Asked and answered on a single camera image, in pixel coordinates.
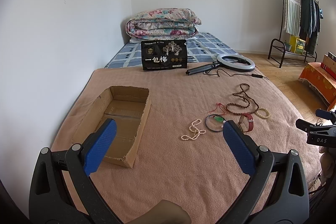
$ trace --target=table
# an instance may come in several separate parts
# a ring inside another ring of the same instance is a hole
[[[299,79],[307,80],[330,104],[328,111],[336,109],[336,80],[321,68],[321,63],[308,63]]]

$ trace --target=red watch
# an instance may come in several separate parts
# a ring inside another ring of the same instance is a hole
[[[244,124],[244,119],[247,119],[247,121],[249,122],[249,127],[246,128],[245,124]],[[250,132],[253,129],[253,117],[251,114],[248,113],[242,113],[238,122],[238,125],[241,129],[241,131],[243,132]]]

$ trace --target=pink blanket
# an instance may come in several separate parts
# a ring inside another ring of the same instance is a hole
[[[102,162],[91,178],[124,222],[167,199],[182,206],[194,224],[215,223],[243,189],[248,176],[241,172],[221,133],[207,131],[195,141],[182,141],[180,136],[192,134],[188,130],[190,123],[197,118],[204,120],[216,102],[242,103],[232,96],[232,92],[240,91],[240,83],[248,83],[251,86],[248,95],[271,112],[268,120],[253,115],[254,129],[249,135],[257,145],[266,145],[274,152],[298,150],[306,179],[312,180],[320,170],[318,147],[306,144],[306,134],[296,129],[295,121],[301,115],[270,81],[249,76],[187,76],[183,69],[143,71],[139,67],[96,70],[61,126],[52,150],[71,146],[81,119],[106,88],[112,85],[148,88],[152,106],[134,168]],[[235,122],[239,119],[232,114],[226,118]],[[200,124],[199,129],[205,129],[204,125]],[[84,210],[68,177],[66,180],[77,207]],[[271,183],[256,210],[262,208],[270,188]]]

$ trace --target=blue plaid bed sheet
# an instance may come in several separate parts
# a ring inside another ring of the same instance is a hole
[[[200,32],[196,37],[187,39],[188,63],[212,62],[219,54],[236,52],[217,37],[208,32]],[[105,68],[141,67],[141,43],[127,43],[112,58]]]

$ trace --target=red cord bow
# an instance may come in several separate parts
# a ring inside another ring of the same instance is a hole
[[[218,107],[221,111],[223,111],[223,114],[219,114],[219,115],[226,115],[228,113],[228,111],[226,110],[226,107],[222,103],[216,103],[216,108],[212,111],[209,111],[208,113],[216,111]]]

